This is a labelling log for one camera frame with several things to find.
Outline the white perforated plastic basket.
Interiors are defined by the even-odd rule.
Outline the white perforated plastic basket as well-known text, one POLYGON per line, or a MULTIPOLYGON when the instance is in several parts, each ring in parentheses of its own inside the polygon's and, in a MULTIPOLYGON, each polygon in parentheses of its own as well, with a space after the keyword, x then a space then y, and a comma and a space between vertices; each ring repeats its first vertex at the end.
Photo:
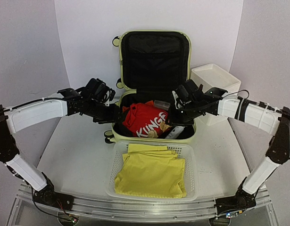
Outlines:
POLYGON ((188 202, 198 196, 194 150, 176 143, 115 144, 106 193, 140 201, 188 202))

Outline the pale green hard-shell suitcase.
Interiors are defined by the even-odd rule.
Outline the pale green hard-shell suitcase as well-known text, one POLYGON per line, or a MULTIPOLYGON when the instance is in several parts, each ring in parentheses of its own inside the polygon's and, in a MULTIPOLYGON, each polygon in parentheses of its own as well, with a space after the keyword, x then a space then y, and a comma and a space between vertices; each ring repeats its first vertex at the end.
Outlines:
POLYGON ((172 91, 190 79, 191 41, 183 32, 129 31, 113 39, 119 47, 121 78, 125 92, 119 107, 150 100, 174 105, 172 91))

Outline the yellow cloth garment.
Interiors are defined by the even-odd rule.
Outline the yellow cloth garment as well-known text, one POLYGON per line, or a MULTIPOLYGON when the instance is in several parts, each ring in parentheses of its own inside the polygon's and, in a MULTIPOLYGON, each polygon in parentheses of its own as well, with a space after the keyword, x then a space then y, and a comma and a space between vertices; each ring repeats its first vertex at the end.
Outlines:
POLYGON ((184 183, 185 159, 166 145, 128 145, 123 166, 114 180, 117 194, 180 199, 187 196, 184 183))

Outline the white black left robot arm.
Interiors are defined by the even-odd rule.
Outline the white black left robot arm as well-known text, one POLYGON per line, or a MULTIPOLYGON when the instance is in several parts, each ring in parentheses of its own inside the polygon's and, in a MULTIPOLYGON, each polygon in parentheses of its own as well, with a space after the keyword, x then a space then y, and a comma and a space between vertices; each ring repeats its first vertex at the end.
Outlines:
POLYGON ((38 98, 5 108, 0 105, 0 162, 17 178, 32 188, 32 201, 70 210, 73 196, 56 192, 51 179, 25 157, 14 134, 54 118, 87 115, 94 123, 111 123, 118 107, 112 103, 116 92, 107 86, 59 90, 48 97, 38 98))

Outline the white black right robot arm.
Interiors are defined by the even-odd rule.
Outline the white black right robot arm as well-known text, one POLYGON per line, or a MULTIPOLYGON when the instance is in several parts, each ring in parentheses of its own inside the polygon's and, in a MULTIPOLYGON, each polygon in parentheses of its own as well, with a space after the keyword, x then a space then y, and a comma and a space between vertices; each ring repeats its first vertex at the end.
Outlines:
POLYGON ((170 123, 186 125, 207 113, 228 118, 248 163, 247 175, 232 196, 217 198, 217 214, 230 217, 256 205, 259 189, 277 168, 290 160, 290 109, 241 97, 237 92, 179 86, 172 92, 170 123))

